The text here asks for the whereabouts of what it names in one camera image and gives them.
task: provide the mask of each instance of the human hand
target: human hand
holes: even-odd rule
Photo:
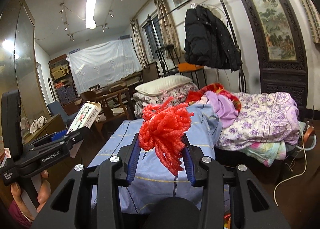
[[[44,204],[47,202],[48,198],[51,195],[50,183],[45,180],[46,178],[48,178],[48,172],[46,170],[42,171],[41,177],[44,179],[42,179],[42,185],[38,194],[38,202],[40,204],[37,208],[38,213],[43,208]],[[11,184],[11,193],[20,211],[30,220],[34,220],[35,218],[31,215],[30,211],[21,198],[21,188],[17,182]]]

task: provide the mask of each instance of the white pillow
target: white pillow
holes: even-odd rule
[[[158,96],[162,94],[162,92],[160,91],[162,89],[169,91],[190,82],[192,82],[192,79],[190,79],[189,77],[173,75],[158,78],[156,80],[141,84],[137,86],[135,90],[147,96]]]

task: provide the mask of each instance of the bolt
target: bolt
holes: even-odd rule
[[[211,162],[211,158],[205,156],[205,157],[202,158],[202,161],[203,161],[204,163],[210,163],[210,162]]]
[[[83,169],[83,165],[82,164],[77,164],[76,166],[75,166],[75,171],[81,171]]]
[[[120,160],[120,158],[118,157],[118,156],[112,156],[112,157],[110,157],[110,161],[111,162],[118,162]]]
[[[242,172],[245,172],[247,170],[247,166],[246,165],[243,165],[243,164],[240,164],[238,166],[238,170],[242,171]]]

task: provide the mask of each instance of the black jacket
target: black jacket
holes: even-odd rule
[[[227,27],[208,9],[188,9],[185,19],[185,60],[190,64],[239,70],[241,57]]]

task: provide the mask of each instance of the plaid curtain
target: plaid curtain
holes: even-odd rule
[[[137,45],[137,49],[138,49],[137,56],[140,61],[141,67],[142,68],[149,68],[149,61],[147,58],[146,49],[144,48],[144,44],[142,42],[140,28],[139,28],[137,19],[136,18],[131,19],[130,25],[131,25],[131,30],[133,33],[134,40]]]
[[[155,5],[157,8],[157,14],[159,19],[169,12],[169,6],[166,0],[155,0]],[[177,51],[177,55],[180,58],[181,48],[177,36],[177,30],[173,23],[173,18],[171,14],[167,15],[166,17],[160,20],[160,27],[164,46],[173,44]]]
[[[314,43],[320,43],[320,15],[311,0],[301,0],[306,15]]]

